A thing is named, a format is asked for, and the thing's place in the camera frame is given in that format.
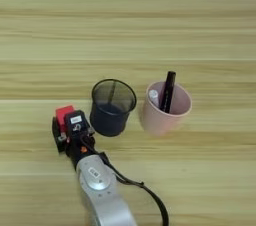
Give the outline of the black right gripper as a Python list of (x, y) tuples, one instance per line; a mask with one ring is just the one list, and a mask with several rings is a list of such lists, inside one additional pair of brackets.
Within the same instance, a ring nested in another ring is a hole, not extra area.
[(90, 126), (87, 130), (62, 133), (57, 118), (52, 119), (52, 134), (59, 153), (66, 152), (73, 167), (84, 157), (96, 155), (95, 130)]

